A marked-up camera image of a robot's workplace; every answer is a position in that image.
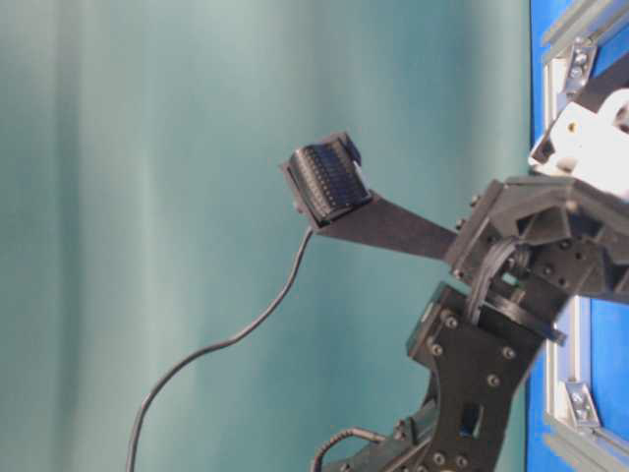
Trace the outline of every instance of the blue panel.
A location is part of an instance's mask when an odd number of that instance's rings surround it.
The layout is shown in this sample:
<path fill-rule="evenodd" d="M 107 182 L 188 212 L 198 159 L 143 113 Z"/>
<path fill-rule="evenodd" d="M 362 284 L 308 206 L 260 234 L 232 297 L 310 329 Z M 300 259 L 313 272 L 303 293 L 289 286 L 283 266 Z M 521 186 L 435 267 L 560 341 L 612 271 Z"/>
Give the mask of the blue panel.
<path fill-rule="evenodd" d="M 592 387 L 603 425 L 629 439 L 629 307 L 592 303 Z"/>
<path fill-rule="evenodd" d="M 607 67 L 623 56 L 629 47 L 629 28 L 622 29 L 617 35 L 610 39 L 597 55 L 597 62 L 594 67 L 594 75 L 603 72 Z"/>
<path fill-rule="evenodd" d="M 543 132 L 543 32 L 558 18 L 570 0 L 531 1 L 532 41 L 532 140 Z M 627 52 L 629 28 L 625 28 L 599 51 L 594 75 L 598 75 Z M 593 393 L 606 428 L 629 439 L 629 307 L 595 300 L 592 321 Z M 549 429 L 543 424 L 543 356 L 531 372 L 527 391 L 527 470 L 572 470 L 543 444 Z"/>

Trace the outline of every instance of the teal curtain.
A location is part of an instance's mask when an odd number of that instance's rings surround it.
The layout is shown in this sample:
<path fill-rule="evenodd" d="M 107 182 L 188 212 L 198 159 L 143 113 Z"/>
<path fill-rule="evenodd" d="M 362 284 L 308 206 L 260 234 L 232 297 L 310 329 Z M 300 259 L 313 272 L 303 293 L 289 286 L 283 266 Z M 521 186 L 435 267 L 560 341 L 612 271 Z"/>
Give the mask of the teal curtain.
<path fill-rule="evenodd" d="M 526 169 L 528 2 L 1 3 L 3 471 L 123 470 L 161 373 L 284 283 L 292 149 L 347 130 L 373 188 L 448 227 Z M 306 470 L 342 428 L 390 431 L 446 276 L 314 238 L 268 323 L 158 397 L 138 471 Z M 524 421 L 520 392 L 499 471 L 523 470 Z"/>

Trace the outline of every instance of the black wire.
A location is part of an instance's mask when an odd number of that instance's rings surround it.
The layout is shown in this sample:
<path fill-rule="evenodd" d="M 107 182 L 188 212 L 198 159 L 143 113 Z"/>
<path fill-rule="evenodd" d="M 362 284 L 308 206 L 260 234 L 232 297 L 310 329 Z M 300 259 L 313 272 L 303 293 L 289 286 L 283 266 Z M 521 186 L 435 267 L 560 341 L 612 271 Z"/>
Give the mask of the black wire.
<path fill-rule="evenodd" d="M 284 284 L 284 287 L 277 294 L 275 299 L 268 305 L 266 310 L 264 310 L 255 320 L 253 320 L 250 324 L 245 326 L 240 332 L 234 334 L 233 336 L 225 339 L 224 341 L 217 342 L 215 344 L 211 344 L 206 346 L 198 351 L 193 352 L 188 357 L 180 361 L 178 364 L 173 366 L 165 375 L 162 377 L 158 383 L 152 388 L 150 393 L 143 400 L 140 409 L 138 410 L 138 414 L 136 415 L 136 421 L 134 422 L 134 427 L 131 431 L 131 438 L 129 439 L 129 450 L 127 452 L 127 467 L 126 472 L 134 472 L 136 469 L 136 456 L 138 455 L 138 442 L 140 440 L 140 432 L 142 431 L 142 425 L 144 422 L 144 416 L 146 415 L 146 411 L 148 407 L 155 399 L 155 396 L 164 388 L 164 386 L 170 381 L 175 374 L 181 371 L 188 364 L 193 362 L 205 354 L 209 354 L 210 352 L 218 351 L 219 349 L 223 349 L 225 347 L 231 346 L 232 344 L 236 344 L 238 341 L 243 339 L 249 333 L 251 333 L 254 329 L 260 326 L 264 320 L 268 318 L 268 316 L 275 311 L 277 306 L 282 302 L 288 291 L 293 286 L 293 282 L 295 281 L 295 277 L 297 276 L 297 271 L 299 270 L 299 266 L 302 263 L 302 258 L 304 257 L 304 251 L 306 250 L 306 246 L 313 236 L 313 230 L 309 227 L 302 238 L 302 242 L 300 244 L 299 250 L 295 255 L 295 259 L 293 261 L 293 266 L 288 275 L 288 279 Z"/>
<path fill-rule="evenodd" d="M 480 308 L 491 285 L 491 280 L 509 257 L 518 249 L 519 241 L 509 237 L 495 243 L 487 252 L 479 272 L 472 283 L 470 294 L 465 303 L 465 317 L 473 325 L 479 322 Z"/>
<path fill-rule="evenodd" d="M 365 441 L 369 441 L 372 443 L 382 443 L 386 438 L 378 433 L 374 433 L 369 430 L 364 430 L 362 428 L 350 428 L 348 430 L 343 430 L 340 433 L 337 433 L 332 438 L 330 438 L 319 450 L 316 456 L 311 463 L 311 472 L 321 472 L 321 466 L 323 464 L 323 457 L 325 454 L 331 450 L 336 444 L 340 443 L 343 440 L 347 440 L 348 438 L 355 437 L 361 438 Z"/>

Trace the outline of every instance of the screw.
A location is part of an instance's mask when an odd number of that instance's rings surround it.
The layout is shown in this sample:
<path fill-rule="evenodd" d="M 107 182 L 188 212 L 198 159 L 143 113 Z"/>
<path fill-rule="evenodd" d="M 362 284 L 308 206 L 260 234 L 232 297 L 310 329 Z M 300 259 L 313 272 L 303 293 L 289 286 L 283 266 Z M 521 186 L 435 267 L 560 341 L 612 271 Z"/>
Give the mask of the screw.
<path fill-rule="evenodd" d="M 436 465 L 443 465 L 445 464 L 445 455 L 443 455 L 441 452 L 436 452 L 432 457 L 432 461 Z"/>
<path fill-rule="evenodd" d="M 468 458 L 465 455 L 456 456 L 456 466 L 460 469 L 465 469 L 468 466 Z"/>
<path fill-rule="evenodd" d="M 566 202 L 566 209 L 571 213 L 576 213 L 579 209 L 579 204 L 577 204 L 574 200 L 569 200 Z"/>
<path fill-rule="evenodd" d="M 513 350 L 512 347 L 509 346 L 505 346 L 502 348 L 502 355 L 504 356 L 505 359 L 515 359 L 515 351 Z"/>
<path fill-rule="evenodd" d="M 585 66 L 587 62 L 588 62 L 588 55 L 583 51 L 581 52 L 577 51 L 577 54 L 574 56 L 574 63 L 577 66 Z"/>
<path fill-rule="evenodd" d="M 487 377 L 487 383 L 492 388 L 498 388 L 500 386 L 500 377 L 496 374 L 491 374 Z"/>
<path fill-rule="evenodd" d="M 439 344 L 433 344 L 430 347 L 430 352 L 434 357 L 439 357 L 441 354 L 443 354 L 443 348 Z"/>
<path fill-rule="evenodd" d="M 575 66 L 570 69 L 571 79 L 581 79 L 583 77 L 583 68 L 581 66 Z"/>
<path fill-rule="evenodd" d="M 459 325 L 459 322 L 457 322 L 456 318 L 454 317 L 448 317 L 445 319 L 445 325 L 450 329 L 456 329 L 456 327 Z"/>

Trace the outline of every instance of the rectangular slot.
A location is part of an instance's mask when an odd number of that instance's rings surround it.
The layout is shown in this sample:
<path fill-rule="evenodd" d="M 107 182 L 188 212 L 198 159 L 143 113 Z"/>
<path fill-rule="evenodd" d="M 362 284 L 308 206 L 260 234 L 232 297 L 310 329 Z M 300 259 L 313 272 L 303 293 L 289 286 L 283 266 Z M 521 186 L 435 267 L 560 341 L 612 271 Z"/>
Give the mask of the rectangular slot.
<path fill-rule="evenodd" d="M 477 440 L 481 435 L 481 426 L 483 425 L 484 408 L 482 405 L 475 403 L 466 403 L 463 405 L 463 414 L 461 415 L 460 435 L 464 438 L 474 438 Z"/>

